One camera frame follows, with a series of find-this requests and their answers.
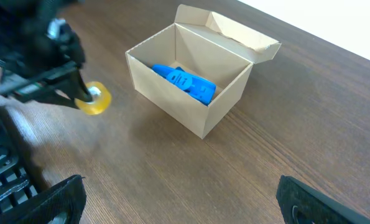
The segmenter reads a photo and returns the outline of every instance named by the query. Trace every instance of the blue plastic toy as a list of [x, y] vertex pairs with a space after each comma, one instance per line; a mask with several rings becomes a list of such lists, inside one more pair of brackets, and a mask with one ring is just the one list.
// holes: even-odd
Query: blue plastic toy
[[153, 71], [170, 83], [187, 92], [194, 99], [208, 106], [215, 93], [216, 85], [204, 78], [183, 71], [180, 67], [171, 68], [165, 65], [153, 65]]

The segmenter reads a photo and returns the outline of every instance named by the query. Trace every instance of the wood grain surface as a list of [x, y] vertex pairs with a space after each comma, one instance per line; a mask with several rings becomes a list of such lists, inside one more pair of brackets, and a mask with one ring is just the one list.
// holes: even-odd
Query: wood grain surface
[[[204, 140], [133, 89], [124, 55], [181, 3], [283, 43]], [[86, 50], [84, 79], [110, 90], [109, 110], [0, 106], [44, 187], [86, 177], [82, 223], [283, 223], [281, 175], [370, 218], [370, 61], [234, 0], [88, 0], [62, 16]]]

